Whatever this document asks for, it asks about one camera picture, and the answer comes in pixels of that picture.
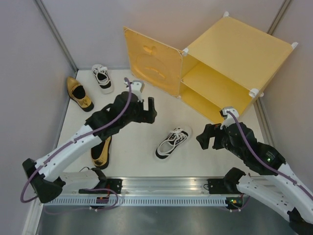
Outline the yellow cabinet door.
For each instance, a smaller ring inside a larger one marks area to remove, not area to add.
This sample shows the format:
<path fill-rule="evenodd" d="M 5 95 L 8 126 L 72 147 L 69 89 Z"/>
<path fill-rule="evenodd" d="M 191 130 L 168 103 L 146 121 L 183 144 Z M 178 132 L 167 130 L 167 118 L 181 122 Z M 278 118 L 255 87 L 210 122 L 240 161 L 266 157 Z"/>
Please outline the yellow cabinet door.
<path fill-rule="evenodd" d="M 181 51 L 127 27 L 123 30 L 133 75 L 172 96 L 178 96 Z"/>

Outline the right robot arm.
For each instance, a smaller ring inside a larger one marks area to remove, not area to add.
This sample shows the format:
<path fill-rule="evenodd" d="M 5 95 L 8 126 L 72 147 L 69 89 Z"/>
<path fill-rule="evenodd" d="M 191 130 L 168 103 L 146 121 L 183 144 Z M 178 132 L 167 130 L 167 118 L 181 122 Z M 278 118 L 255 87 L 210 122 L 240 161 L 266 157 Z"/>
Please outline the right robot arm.
<path fill-rule="evenodd" d="M 249 175 L 233 167 L 223 178 L 226 192 L 253 197 L 280 214 L 298 235 L 313 233 L 313 201 L 306 194 L 308 190 L 274 147 L 258 142 L 253 131 L 242 122 L 228 127 L 220 123 L 207 124 L 196 137 L 203 150 L 208 148 L 211 138 L 214 139 L 213 149 L 230 151 L 280 191 L 277 193 L 255 182 Z"/>

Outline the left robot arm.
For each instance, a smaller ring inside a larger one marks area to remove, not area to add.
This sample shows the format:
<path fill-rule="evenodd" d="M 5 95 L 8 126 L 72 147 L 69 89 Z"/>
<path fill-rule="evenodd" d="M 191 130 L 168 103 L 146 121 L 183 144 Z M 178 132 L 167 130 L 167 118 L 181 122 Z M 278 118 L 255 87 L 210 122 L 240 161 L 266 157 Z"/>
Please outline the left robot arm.
<path fill-rule="evenodd" d="M 145 110 L 143 101 L 134 93 L 122 92 L 113 103 L 94 112 L 64 145 L 36 161 L 26 159 L 22 167 L 27 176 L 27 184 L 32 186 L 35 197 L 40 202 L 54 200 L 66 184 L 61 174 L 83 153 L 117 134 L 130 122 L 152 124 L 156 116 L 154 98 L 148 98 L 148 109 Z"/>

